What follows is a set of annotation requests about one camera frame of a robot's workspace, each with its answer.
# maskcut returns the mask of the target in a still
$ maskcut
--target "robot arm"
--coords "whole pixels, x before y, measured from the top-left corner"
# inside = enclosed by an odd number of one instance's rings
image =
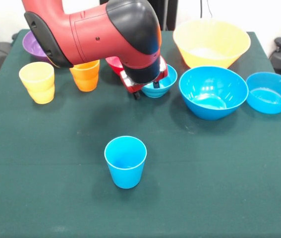
[[[62,0],[22,1],[27,23],[54,65],[118,56],[132,82],[161,78],[160,26],[148,1],[110,0],[74,14],[64,13]]]

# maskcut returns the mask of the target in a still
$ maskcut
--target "yellow bowl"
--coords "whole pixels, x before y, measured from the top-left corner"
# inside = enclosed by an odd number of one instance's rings
[[[190,68],[204,65],[228,68],[250,47],[246,32],[215,19],[182,23],[176,27],[173,39]]]

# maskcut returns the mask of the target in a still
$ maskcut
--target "wall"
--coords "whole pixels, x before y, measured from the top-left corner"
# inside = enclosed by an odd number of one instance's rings
[[[65,13],[73,13],[99,5],[99,0],[63,0]],[[0,41],[11,42],[11,36],[28,28],[21,0],[0,0]]]
[[[204,17],[210,17],[206,0]],[[73,13],[99,4],[99,0],[63,0],[66,13]],[[281,36],[281,4],[271,0],[209,0],[214,18],[231,22],[245,31],[255,31],[269,54],[275,47],[273,40]],[[21,0],[0,0],[0,41],[11,41],[12,34],[28,28],[23,17]],[[177,24],[200,17],[199,0],[179,0]]]

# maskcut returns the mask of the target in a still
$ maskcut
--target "small blue bowl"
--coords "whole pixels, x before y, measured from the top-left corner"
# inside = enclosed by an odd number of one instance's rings
[[[179,88],[188,108],[205,120],[226,117],[248,96],[248,87],[242,77],[216,66],[189,69],[182,75]]]
[[[259,72],[249,76],[246,83],[247,103],[253,109],[266,114],[281,113],[281,75]]]
[[[175,69],[168,65],[168,76],[161,79],[159,81],[160,88],[154,88],[153,83],[149,83],[145,85],[141,91],[150,98],[159,98],[162,97],[164,94],[169,91],[169,89],[174,85],[176,79],[178,78],[178,74],[176,73]]]

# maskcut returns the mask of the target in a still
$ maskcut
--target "bowl rim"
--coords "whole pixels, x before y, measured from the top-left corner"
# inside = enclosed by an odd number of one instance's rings
[[[173,37],[173,40],[175,42],[175,44],[177,45],[177,47],[185,52],[188,52],[187,50],[185,50],[184,48],[182,48],[180,45],[179,45],[179,42],[178,40],[176,39],[176,33],[179,29],[181,29],[182,27],[184,27],[185,25],[191,23],[191,22],[204,22],[204,21],[212,21],[212,22],[221,22],[221,23],[225,23],[227,25],[230,25],[230,26],[233,26],[233,27],[236,27],[237,29],[239,29],[247,38],[248,40],[248,44],[247,44],[247,47],[245,47],[245,50],[243,50],[241,53],[239,54],[236,54],[236,55],[233,55],[233,56],[230,56],[230,57],[225,57],[225,58],[221,58],[220,60],[227,60],[227,59],[234,59],[236,57],[240,57],[241,55],[243,55],[244,53],[246,53],[250,46],[251,46],[251,39],[250,39],[250,36],[248,35],[248,33],[244,30],[242,30],[240,27],[238,27],[237,25],[234,25],[228,21],[224,21],[224,20],[219,20],[219,19],[215,19],[215,18],[198,18],[198,19],[191,19],[191,20],[187,20],[187,21],[184,21],[182,22],[181,24],[179,24],[173,31],[173,34],[172,34],[172,37]]]
[[[255,76],[255,75],[258,75],[258,74],[270,74],[270,75],[273,75],[273,76],[277,76],[278,78],[281,78],[281,75],[280,74],[277,74],[277,73],[273,73],[273,72],[257,72],[257,73],[253,73],[251,75],[249,75],[246,79],[246,84],[248,86],[248,83],[247,81],[249,80],[249,78]],[[281,103],[278,103],[278,104],[275,104],[275,103],[272,103],[272,102],[267,102],[267,101],[264,101],[258,97],[256,97],[250,90],[249,90],[249,94],[251,94],[252,96],[254,96],[256,99],[260,100],[261,102],[264,102],[264,103],[267,103],[267,104],[271,104],[271,105],[281,105]]]
[[[224,109],[210,109],[210,108],[207,108],[207,107],[203,107],[203,106],[201,106],[200,104],[196,104],[196,103],[192,102],[192,101],[191,101],[190,99],[188,99],[187,96],[183,93],[183,91],[182,91],[182,89],[181,89],[181,81],[182,81],[182,79],[183,79],[183,77],[184,77],[185,74],[187,74],[187,73],[189,73],[189,72],[191,72],[191,71],[193,71],[193,70],[199,69],[199,68],[217,68],[217,69],[220,69],[220,70],[228,71],[228,72],[230,72],[230,73],[236,75],[236,76],[240,79],[240,81],[242,81],[242,82],[244,83],[244,85],[246,86],[247,93],[246,93],[245,98],[244,98],[239,104],[237,104],[237,105],[235,105],[235,106],[233,106],[233,107],[224,108]],[[209,110],[215,110],[215,111],[225,111],[225,110],[230,110],[230,109],[238,108],[240,105],[242,105],[242,104],[246,101],[246,99],[248,98],[248,95],[249,95],[248,85],[246,84],[245,80],[244,80],[239,74],[235,73],[234,71],[232,71],[232,70],[230,70],[230,69],[228,69],[228,68],[223,68],[223,67],[219,67],[219,66],[207,66],[207,65],[205,65],[205,66],[199,66],[199,67],[195,67],[195,68],[191,68],[191,69],[188,69],[186,72],[184,72],[184,74],[181,76],[181,78],[180,78],[180,80],[179,80],[179,90],[180,90],[180,92],[181,92],[181,95],[182,95],[183,97],[185,97],[187,100],[189,100],[191,103],[193,103],[194,105],[197,105],[197,106],[199,106],[199,107],[202,107],[202,108],[205,108],[205,109],[209,109]]]
[[[22,47],[23,49],[28,52],[29,54],[31,54],[32,56],[35,56],[35,57],[40,57],[40,58],[48,58],[47,55],[44,55],[44,56],[41,56],[41,55],[38,55],[38,54],[35,54],[33,52],[30,52],[26,47],[25,47],[25,40],[26,38],[30,35],[30,34],[33,34],[31,30],[29,30],[26,35],[22,38]]]
[[[153,83],[153,82],[151,82],[151,83],[147,83],[145,86],[143,86],[143,87],[141,88],[141,90],[142,90],[143,88],[145,88],[145,89],[146,89],[145,91],[147,91],[147,90],[148,90],[148,91],[158,91],[158,90],[163,90],[163,89],[169,89],[170,87],[172,87],[172,86],[176,83],[176,81],[178,80],[178,73],[177,73],[177,71],[175,70],[175,68],[172,67],[170,64],[167,64],[167,67],[170,67],[170,68],[175,72],[175,80],[172,82],[172,84],[168,85],[168,86],[165,87],[165,88],[149,88],[149,87],[146,87],[147,85]]]

